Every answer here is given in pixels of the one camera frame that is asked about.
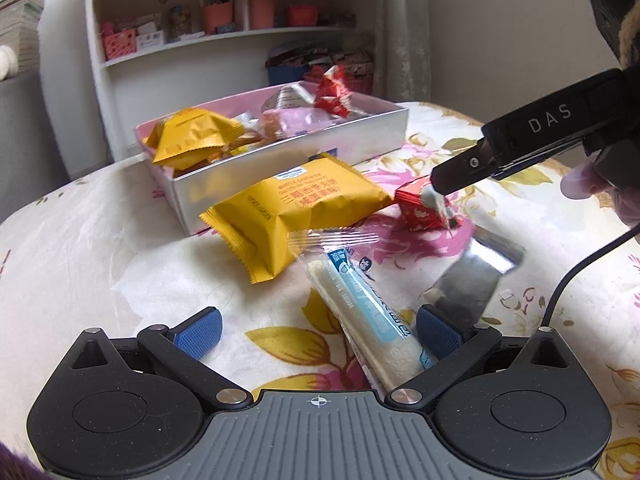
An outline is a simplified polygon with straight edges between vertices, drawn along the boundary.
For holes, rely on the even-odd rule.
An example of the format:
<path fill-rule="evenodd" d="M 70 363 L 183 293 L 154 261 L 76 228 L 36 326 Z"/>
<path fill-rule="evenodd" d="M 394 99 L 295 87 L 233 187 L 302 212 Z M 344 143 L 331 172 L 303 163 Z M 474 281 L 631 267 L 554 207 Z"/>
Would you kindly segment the person right hand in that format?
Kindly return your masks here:
<path fill-rule="evenodd" d="M 593 162 L 586 160 L 571 169 L 560 183 L 562 194 L 570 200 L 584 200 L 598 193 L 612 197 L 616 214 L 626 226 L 635 226 L 640 220 L 640 194 L 638 188 L 618 190 L 597 175 Z"/>

